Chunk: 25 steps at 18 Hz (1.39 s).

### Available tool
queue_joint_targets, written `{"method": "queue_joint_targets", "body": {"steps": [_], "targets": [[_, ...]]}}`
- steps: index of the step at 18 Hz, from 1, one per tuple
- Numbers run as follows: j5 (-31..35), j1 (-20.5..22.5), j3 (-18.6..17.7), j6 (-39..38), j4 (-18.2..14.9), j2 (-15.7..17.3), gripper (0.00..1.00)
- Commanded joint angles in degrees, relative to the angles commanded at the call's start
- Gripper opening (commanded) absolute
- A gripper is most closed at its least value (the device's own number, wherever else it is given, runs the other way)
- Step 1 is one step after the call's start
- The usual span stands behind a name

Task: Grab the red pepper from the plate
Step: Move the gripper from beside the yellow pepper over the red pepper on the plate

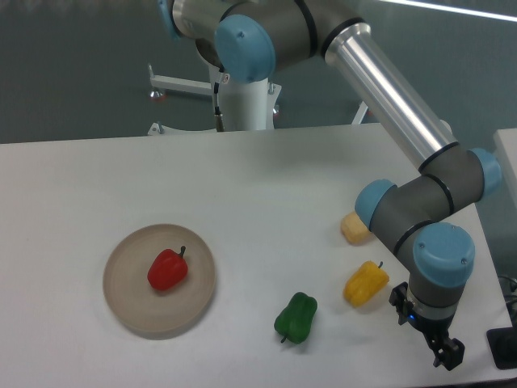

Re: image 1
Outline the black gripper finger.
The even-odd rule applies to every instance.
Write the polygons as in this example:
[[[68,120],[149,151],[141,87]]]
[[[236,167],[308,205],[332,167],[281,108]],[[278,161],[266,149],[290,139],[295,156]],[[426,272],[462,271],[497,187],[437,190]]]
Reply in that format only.
[[[427,346],[434,354],[433,365],[435,367],[444,366],[445,357],[443,355],[443,337],[440,334],[424,334]]]
[[[444,361],[443,366],[448,371],[452,371],[459,366],[464,359],[464,344],[456,339],[447,338],[443,345]]]

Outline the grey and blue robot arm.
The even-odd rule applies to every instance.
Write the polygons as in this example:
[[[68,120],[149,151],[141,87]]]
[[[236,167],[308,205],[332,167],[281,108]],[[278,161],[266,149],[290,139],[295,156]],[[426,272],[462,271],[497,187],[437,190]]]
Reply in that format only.
[[[419,173],[400,187],[386,179],[370,183],[355,211],[410,274],[389,297],[399,323],[422,332],[435,365],[457,367],[464,345],[448,329],[473,271],[474,245],[446,218],[500,184],[498,160],[459,145],[343,1],[160,1],[158,9],[170,36],[194,40],[216,68],[212,103],[220,132],[263,129],[270,118],[254,103],[223,98],[223,77],[264,85],[277,70],[318,55],[351,84]]]

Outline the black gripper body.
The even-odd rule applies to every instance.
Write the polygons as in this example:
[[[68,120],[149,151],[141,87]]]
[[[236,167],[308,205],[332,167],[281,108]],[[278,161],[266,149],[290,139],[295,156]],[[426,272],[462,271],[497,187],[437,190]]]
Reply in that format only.
[[[409,323],[429,344],[445,344],[451,339],[448,329],[455,316],[455,305],[428,305],[413,295],[406,282],[392,289],[389,304],[397,311],[398,324]]]

